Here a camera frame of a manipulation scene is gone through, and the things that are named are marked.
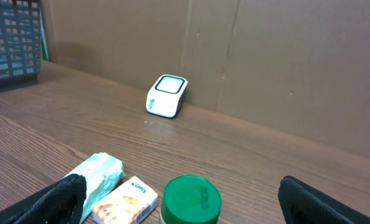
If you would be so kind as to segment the orange Kleenex tissue pack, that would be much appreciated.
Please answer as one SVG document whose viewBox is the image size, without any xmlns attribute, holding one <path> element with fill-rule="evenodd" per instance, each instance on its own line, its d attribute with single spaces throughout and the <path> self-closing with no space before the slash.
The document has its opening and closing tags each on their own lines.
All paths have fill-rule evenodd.
<svg viewBox="0 0 370 224">
<path fill-rule="evenodd" d="M 96 203 L 92 216 L 99 224 L 139 224 L 157 203 L 158 194 L 133 176 Z"/>
</svg>

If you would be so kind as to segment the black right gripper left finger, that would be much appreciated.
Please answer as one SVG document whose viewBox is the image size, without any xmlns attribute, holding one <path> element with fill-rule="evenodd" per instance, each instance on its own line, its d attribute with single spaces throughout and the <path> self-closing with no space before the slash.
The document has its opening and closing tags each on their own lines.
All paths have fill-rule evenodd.
<svg viewBox="0 0 370 224">
<path fill-rule="evenodd" d="M 86 191 L 85 177 L 70 174 L 0 211 L 0 224 L 79 224 Z"/>
</svg>

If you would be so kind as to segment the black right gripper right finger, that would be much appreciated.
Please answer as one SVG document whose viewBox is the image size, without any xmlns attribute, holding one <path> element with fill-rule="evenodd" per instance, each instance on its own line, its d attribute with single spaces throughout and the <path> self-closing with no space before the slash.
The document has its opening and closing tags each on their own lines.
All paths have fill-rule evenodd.
<svg viewBox="0 0 370 224">
<path fill-rule="evenodd" d="M 278 200 L 287 224 L 370 224 L 370 217 L 289 175 Z"/>
</svg>

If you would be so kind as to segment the green lid jar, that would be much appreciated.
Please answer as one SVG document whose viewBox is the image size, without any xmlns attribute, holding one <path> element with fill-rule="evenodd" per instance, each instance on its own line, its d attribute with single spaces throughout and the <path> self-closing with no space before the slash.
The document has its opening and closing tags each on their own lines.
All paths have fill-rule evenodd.
<svg viewBox="0 0 370 224">
<path fill-rule="evenodd" d="M 217 224 L 222 198 L 217 187 L 197 175 L 170 180 L 163 192 L 160 224 Z"/>
</svg>

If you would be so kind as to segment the teal tissue packet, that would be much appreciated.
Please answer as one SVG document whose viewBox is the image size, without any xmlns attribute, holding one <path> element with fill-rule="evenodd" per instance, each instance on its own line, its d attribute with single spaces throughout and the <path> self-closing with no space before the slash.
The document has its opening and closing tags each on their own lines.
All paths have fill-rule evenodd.
<svg viewBox="0 0 370 224">
<path fill-rule="evenodd" d="M 83 203 L 80 223 L 83 223 L 91 214 L 92 207 L 108 195 L 119 180 L 125 177 L 122 161 L 105 152 L 93 154 L 65 177 L 71 174 L 84 176 L 87 183 L 86 199 Z"/>
</svg>

